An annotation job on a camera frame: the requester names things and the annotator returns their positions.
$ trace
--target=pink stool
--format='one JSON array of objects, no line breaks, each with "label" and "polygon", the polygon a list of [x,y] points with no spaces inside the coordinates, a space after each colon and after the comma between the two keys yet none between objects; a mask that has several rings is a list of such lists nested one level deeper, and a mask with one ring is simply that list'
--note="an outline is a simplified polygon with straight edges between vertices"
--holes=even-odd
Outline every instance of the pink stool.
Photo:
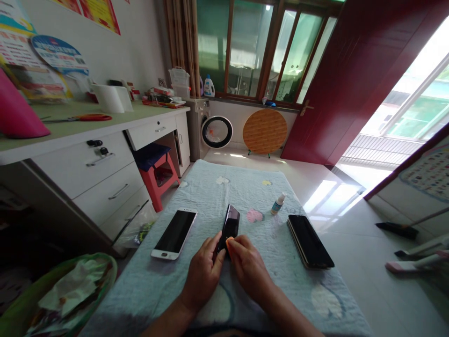
[{"label": "pink stool", "polygon": [[[180,184],[180,181],[174,169],[172,158],[168,153],[170,151],[169,147],[150,144],[150,146],[146,146],[142,150],[144,151],[141,152],[141,150],[139,150],[133,152],[134,158],[136,159],[136,164],[139,167],[139,172],[145,183],[146,189],[148,190],[148,194],[150,194],[154,210],[160,212],[163,209],[160,199],[161,195],[167,191],[175,181],[177,181],[178,184]],[[172,176],[164,181],[161,186],[158,186],[155,171],[164,163],[168,163],[170,169],[163,169],[168,173],[171,173]]]}]

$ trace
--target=hand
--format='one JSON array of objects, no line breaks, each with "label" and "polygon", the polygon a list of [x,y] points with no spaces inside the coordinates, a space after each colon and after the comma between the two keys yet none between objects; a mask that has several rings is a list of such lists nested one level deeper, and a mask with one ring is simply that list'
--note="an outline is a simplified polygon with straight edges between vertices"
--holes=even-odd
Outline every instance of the hand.
[{"label": "hand", "polygon": [[220,280],[221,268],[226,251],[222,249],[215,263],[212,260],[221,231],[213,238],[208,237],[200,250],[193,256],[188,268],[187,280],[181,292],[182,304],[192,312],[197,313],[213,295]]},{"label": "hand", "polygon": [[232,264],[240,284],[263,308],[268,294],[276,292],[278,288],[268,274],[259,251],[246,235],[237,236],[228,242],[232,250]]}]

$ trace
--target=light blue tablecloth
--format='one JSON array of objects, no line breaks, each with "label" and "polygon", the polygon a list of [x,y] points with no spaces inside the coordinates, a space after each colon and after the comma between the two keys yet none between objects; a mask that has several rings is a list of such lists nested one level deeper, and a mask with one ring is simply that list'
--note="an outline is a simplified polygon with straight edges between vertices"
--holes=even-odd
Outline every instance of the light blue tablecloth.
[{"label": "light blue tablecloth", "polygon": [[[271,206],[282,192],[287,193],[284,206],[273,216]],[[161,315],[181,292],[192,256],[208,236],[221,230],[228,204],[241,214],[239,234],[249,236],[274,282],[319,330],[327,335],[372,335],[337,268],[304,268],[286,221],[289,214],[305,212],[284,174],[202,160],[181,183],[83,334],[136,335]],[[180,257],[172,262],[150,257],[179,207],[198,210]],[[229,260],[225,261],[216,292],[191,328],[211,325],[277,331],[240,287]]]}]

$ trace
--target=washing machine door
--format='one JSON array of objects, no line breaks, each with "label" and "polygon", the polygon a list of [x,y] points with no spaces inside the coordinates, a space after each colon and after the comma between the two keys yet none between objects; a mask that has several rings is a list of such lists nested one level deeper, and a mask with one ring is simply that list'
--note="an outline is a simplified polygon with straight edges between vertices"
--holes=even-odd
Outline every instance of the washing machine door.
[{"label": "washing machine door", "polygon": [[211,116],[201,127],[201,136],[210,148],[222,148],[229,144],[232,138],[232,124],[223,116]]}]

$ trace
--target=red door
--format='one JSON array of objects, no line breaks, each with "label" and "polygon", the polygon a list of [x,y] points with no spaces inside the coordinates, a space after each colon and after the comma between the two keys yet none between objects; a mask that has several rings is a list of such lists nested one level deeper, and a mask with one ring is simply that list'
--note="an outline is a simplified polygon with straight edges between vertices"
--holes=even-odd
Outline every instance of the red door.
[{"label": "red door", "polygon": [[281,158],[336,164],[448,15],[449,1],[347,0]]}]

